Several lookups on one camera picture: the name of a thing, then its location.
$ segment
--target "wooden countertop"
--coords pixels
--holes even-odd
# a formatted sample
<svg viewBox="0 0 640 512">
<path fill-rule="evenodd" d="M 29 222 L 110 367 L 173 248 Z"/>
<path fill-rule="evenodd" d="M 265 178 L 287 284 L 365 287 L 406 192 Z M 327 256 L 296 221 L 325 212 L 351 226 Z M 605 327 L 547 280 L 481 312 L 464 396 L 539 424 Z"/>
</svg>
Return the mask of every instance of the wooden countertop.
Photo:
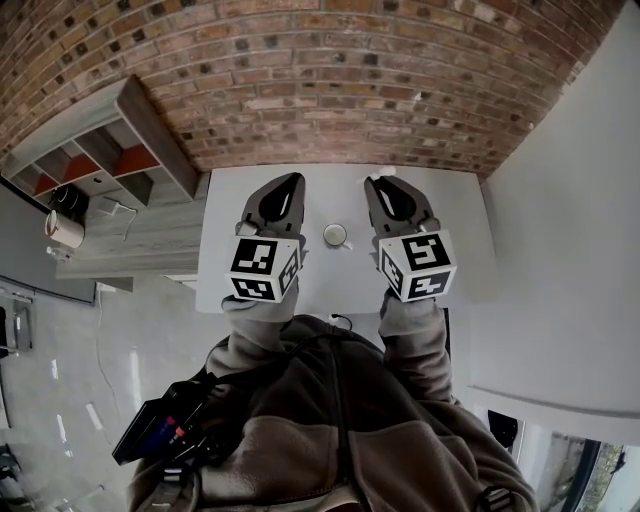
<svg viewBox="0 0 640 512">
<path fill-rule="evenodd" d="M 89 203 L 85 239 L 73 260 L 59 263 L 59 279 L 131 278 L 143 275 L 197 274 L 209 175 L 202 175 L 193 201 L 171 182 L 156 182 L 147 208 L 139 209 L 127 240 L 122 236 L 133 212 L 118 208 L 114 215 Z M 121 191 L 102 194 L 127 205 Z"/>
</svg>

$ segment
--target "wooden shelf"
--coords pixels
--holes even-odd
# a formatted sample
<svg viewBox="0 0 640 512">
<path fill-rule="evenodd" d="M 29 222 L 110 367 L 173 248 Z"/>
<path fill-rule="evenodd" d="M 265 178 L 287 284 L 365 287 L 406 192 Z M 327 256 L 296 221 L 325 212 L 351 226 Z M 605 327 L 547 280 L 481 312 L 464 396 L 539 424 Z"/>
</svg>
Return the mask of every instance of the wooden shelf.
<svg viewBox="0 0 640 512">
<path fill-rule="evenodd" d="M 69 166 L 64 173 L 64 183 L 79 180 L 85 176 L 89 176 L 94 172 L 98 172 L 100 167 L 87 155 L 78 155 L 69 161 Z"/>
<path fill-rule="evenodd" d="M 139 144 L 122 152 L 113 177 L 121 178 L 156 167 L 160 167 L 158 161 L 143 144 Z"/>
<path fill-rule="evenodd" d="M 38 179 L 38 184 L 36 185 L 36 189 L 33 192 L 33 196 L 39 196 L 42 194 L 46 194 L 47 192 L 53 190 L 56 187 L 59 187 L 60 183 L 49 178 L 46 174 L 41 174 Z"/>
</svg>

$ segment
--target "brown jacket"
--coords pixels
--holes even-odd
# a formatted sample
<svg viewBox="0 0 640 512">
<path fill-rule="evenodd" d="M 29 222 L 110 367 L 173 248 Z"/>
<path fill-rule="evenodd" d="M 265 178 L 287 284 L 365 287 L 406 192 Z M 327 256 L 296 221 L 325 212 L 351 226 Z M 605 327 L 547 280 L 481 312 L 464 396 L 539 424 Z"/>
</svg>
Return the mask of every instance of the brown jacket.
<svg viewBox="0 0 640 512">
<path fill-rule="evenodd" d="M 143 461 L 130 511 L 324 511 L 349 502 L 375 512 L 475 511 L 490 487 L 511 503 L 496 510 L 538 510 L 509 453 L 451 396 L 444 315 L 433 300 L 403 304 L 387 294 L 383 354 L 349 331 L 293 317 L 296 298 L 291 290 L 282 304 L 225 301 L 232 334 L 211 351 L 207 371 L 278 369 L 212 398 L 210 419 L 243 415 L 226 460 L 202 466 L 169 508 L 157 507 L 162 463 Z"/>
</svg>

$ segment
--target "floor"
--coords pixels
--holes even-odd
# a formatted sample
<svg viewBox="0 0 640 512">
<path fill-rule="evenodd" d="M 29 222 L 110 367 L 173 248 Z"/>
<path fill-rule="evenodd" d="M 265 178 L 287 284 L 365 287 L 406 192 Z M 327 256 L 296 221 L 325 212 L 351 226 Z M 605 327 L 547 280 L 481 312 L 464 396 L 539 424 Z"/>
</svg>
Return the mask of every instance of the floor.
<svg viewBox="0 0 640 512">
<path fill-rule="evenodd" d="M 39 297 L 33 350 L 2 361 L 12 428 L 0 440 L 10 444 L 21 483 L 43 510 L 126 510 L 134 465 L 113 461 L 115 443 L 143 400 L 194 374 L 228 334 L 223 315 L 197 313 L 195 292 L 164 277 L 138 282 L 133 293 L 101 295 L 99 330 L 97 306 Z M 356 331 L 377 337 L 375 315 L 353 320 Z M 92 423 L 89 403 L 104 430 Z"/>
</svg>

